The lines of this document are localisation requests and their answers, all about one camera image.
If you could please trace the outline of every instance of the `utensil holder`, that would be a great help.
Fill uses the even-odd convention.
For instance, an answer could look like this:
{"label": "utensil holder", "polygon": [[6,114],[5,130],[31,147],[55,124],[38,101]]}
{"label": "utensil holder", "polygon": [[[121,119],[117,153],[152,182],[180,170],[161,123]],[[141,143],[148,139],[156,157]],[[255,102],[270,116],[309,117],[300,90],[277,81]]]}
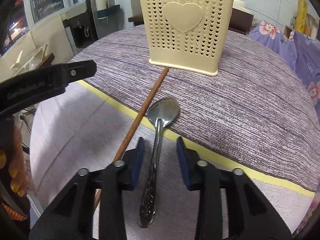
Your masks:
{"label": "utensil holder", "polygon": [[140,3],[151,64],[217,75],[233,0]]}

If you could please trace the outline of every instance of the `metal bolt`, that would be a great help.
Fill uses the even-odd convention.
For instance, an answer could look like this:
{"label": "metal bolt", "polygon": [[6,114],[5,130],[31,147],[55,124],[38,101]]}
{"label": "metal bolt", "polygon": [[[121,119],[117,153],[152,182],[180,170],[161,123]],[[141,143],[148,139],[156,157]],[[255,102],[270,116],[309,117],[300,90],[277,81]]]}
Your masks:
{"label": "metal bolt", "polygon": [[205,166],[208,165],[208,163],[207,163],[205,160],[199,160],[199,161],[197,162],[197,164],[198,164],[198,166],[200,166],[200,167],[205,167]]}
{"label": "metal bolt", "polygon": [[243,170],[239,169],[239,168],[236,168],[233,170],[233,173],[238,175],[238,176],[241,176],[243,174]]}
{"label": "metal bolt", "polygon": [[89,171],[88,171],[87,169],[84,169],[84,168],[79,169],[79,171],[78,171],[78,174],[79,174],[80,176],[87,175],[88,173],[89,173]]}
{"label": "metal bolt", "polygon": [[125,162],[123,160],[118,160],[118,161],[115,161],[113,165],[116,167],[122,167],[123,165],[125,165]]}

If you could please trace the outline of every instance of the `heart emblem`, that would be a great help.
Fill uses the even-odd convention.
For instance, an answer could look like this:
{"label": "heart emblem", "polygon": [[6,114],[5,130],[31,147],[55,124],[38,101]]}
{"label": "heart emblem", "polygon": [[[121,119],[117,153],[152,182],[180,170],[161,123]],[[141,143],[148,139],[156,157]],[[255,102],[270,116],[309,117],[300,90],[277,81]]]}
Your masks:
{"label": "heart emblem", "polygon": [[186,33],[196,27],[204,16],[204,11],[195,3],[167,3],[163,15],[179,32]]}

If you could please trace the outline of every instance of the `spoon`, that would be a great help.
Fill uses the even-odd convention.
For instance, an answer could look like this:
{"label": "spoon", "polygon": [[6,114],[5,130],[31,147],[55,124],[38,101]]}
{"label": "spoon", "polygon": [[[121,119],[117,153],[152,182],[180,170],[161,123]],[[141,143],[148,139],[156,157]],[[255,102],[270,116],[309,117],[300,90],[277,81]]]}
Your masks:
{"label": "spoon", "polygon": [[151,225],[156,213],[156,172],[161,132],[175,119],[179,112],[179,104],[172,97],[165,97],[155,102],[149,109],[147,118],[156,128],[155,143],[146,185],[138,209],[138,223],[142,228]]}

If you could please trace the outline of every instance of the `purple floral cloth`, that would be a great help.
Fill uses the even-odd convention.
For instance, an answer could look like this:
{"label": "purple floral cloth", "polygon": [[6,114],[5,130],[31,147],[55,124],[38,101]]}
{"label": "purple floral cloth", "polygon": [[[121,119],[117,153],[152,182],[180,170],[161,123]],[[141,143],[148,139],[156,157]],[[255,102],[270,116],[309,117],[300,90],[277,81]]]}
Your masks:
{"label": "purple floral cloth", "polygon": [[284,59],[308,90],[320,120],[320,45],[294,30],[287,38],[265,21],[260,22],[248,36]]}

